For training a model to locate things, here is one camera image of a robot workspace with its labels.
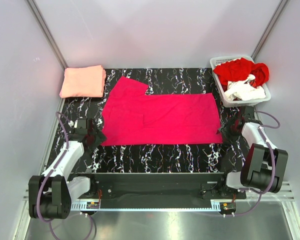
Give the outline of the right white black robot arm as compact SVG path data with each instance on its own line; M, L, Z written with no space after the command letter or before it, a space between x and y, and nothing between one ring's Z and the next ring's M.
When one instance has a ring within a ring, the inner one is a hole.
M277 193L282 187L288 152L278 148L267 136L265 129L279 129L281 123L273 115L276 125L263 124L256 119L257 111L253 106L242 106L233 117L217 131L224 143L232 144L243 137L249 146L249 152L241 171L227 172L218 181L216 190L222 198L229 198L236 192L252 191L259 195Z

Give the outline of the magenta pink t shirt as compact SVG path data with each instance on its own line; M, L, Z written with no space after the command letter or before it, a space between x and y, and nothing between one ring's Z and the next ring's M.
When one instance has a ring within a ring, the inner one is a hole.
M119 79L102 111L103 146L223 142L211 93L147 95L147 89L134 79Z

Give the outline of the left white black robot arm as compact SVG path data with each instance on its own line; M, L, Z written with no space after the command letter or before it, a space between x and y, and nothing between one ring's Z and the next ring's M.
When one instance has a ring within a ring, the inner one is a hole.
M77 161L105 142L106 137L91 118L79 118L71 124L73 129L65 135L65 142L52 164L28 182L29 216L33 219L44 222L66 219L72 202L82 195L93 198L98 193L97 184L88 177L67 180Z

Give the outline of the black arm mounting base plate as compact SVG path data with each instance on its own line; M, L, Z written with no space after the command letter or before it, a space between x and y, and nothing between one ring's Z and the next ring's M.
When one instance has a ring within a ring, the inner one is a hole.
M95 198L98 193L102 199L117 199L122 196L191 196L203 199L245 199L244 193L212 182L193 181L119 181L96 182L84 198Z

